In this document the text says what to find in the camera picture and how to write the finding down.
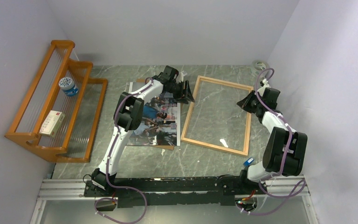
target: picture frame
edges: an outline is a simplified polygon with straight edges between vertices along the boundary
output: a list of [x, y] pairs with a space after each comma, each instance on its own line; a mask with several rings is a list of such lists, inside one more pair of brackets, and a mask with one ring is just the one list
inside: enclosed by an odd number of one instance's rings
[[[214, 83], [214, 84], [225, 85], [225, 86], [234, 87], [234, 88], [241, 89], [241, 90], [246, 90], [249, 92], [251, 92], [253, 90], [252, 86], [238, 84], [238, 83], [232, 83], [232, 82], [223, 81], [223, 80], [205, 77], [205, 76], [198, 76], [196, 84], [195, 84], [194, 92], [193, 92], [194, 99], [196, 99], [196, 100], [197, 100], [198, 88], [199, 88], [201, 82], [209, 82], [209, 83]], [[183, 130], [182, 130], [182, 135], [180, 138], [183, 142], [195, 144], [198, 146], [207, 147], [207, 148], [211, 148], [211, 149], [215, 149], [215, 150], [220, 150], [222, 152], [232, 153], [232, 154], [236, 154], [236, 155], [243, 155], [243, 156], [248, 155], [249, 141], [250, 141], [250, 125], [251, 125], [251, 116], [252, 116], [251, 113], [247, 112], [246, 123], [245, 123], [244, 147], [243, 147], [243, 150], [240, 151], [240, 150], [235, 150], [235, 149], [228, 148], [228, 147], [218, 146], [218, 145], [214, 145], [214, 144], [210, 144], [210, 143], [206, 143], [206, 142], [202, 142], [199, 140], [194, 140], [194, 139], [190, 139], [190, 138], [186, 137], [187, 130], [190, 125], [190, 118], [191, 118], [191, 115], [193, 112], [194, 104], [195, 104], [194, 102], [191, 102], [189, 105], [189, 110], [187, 112], [185, 124], [184, 124]]]

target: shelf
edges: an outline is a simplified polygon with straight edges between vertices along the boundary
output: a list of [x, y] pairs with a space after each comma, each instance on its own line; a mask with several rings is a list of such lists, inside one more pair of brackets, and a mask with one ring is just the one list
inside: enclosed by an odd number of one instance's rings
[[[75, 44], [72, 41], [52, 41], [46, 56], [31, 83], [25, 98], [5, 137], [49, 162], [89, 162], [94, 136], [101, 113], [108, 81], [103, 78], [89, 78], [93, 64], [78, 62], [69, 58]], [[66, 96], [58, 82], [71, 77], [79, 88], [78, 94]], [[93, 118], [83, 125], [75, 125], [88, 89], [99, 88]], [[61, 111], [65, 119], [54, 138], [42, 136], [39, 130], [50, 110]], [[79, 133], [87, 136], [79, 138]]]

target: box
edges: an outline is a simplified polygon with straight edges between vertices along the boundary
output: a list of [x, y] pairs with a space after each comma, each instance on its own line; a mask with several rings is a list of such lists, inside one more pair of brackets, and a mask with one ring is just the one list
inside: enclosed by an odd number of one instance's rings
[[46, 135], [54, 138], [58, 129], [60, 128], [65, 114], [59, 111], [50, 111], [44, 120], [42, 127], [39, 131], [41, 135]]

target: gray wall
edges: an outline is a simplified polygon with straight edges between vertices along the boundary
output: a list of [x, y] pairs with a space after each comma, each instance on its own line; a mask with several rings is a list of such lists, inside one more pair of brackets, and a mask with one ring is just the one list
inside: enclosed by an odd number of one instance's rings
[[29, 223], [49, 163], [3, 135], [52, 39], [66, 39], [45, 0], [0, 0], [0, 223]]
[[320, 223], [358, 223], [358, 0], [301, 0], [268, 61]]
[[267, 60], [298, 0], [48, 0], [95, 65]]

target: printed photograph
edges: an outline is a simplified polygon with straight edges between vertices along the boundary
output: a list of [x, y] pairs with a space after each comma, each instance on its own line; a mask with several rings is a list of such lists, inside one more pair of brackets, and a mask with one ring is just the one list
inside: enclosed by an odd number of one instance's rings
[[[144, 83], [130, 83], [129, 92], [140, 89]], [[145, 102], [142, 122], [127, 143], [128, 146], [179, 146], [180, 103], [172, 93], [161, 93]]]

